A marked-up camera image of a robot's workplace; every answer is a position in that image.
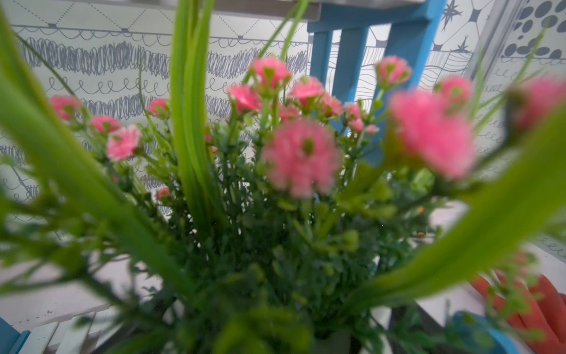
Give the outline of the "pink flower potted plant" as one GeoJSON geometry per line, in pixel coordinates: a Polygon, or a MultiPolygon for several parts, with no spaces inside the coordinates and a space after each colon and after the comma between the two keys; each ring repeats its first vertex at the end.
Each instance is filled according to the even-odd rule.
{"type": "Polygon", "coordinates": [[[1,293],[85,286],[118,310],[103,353],[311,353],[342,333],[370,353],[382,338],[463,348],[453,323],[427,334],[410,310],[387,329],[372,311],[534,275],[521,244],[565,234],[565,80],[524,64],[498,95],[504,140],[481,156],[467,78],[410,89],[417,68],[387,55],[365,112],[295,78],[284,44],[254,56],[228,118],[209,122],[214,6],[175,12],[170,97],[145,114],[161,128],[48,97],[1,16],[1,130],[39,185],[29,201],[1,192],[1,264],[29,264],[1,293]]]}

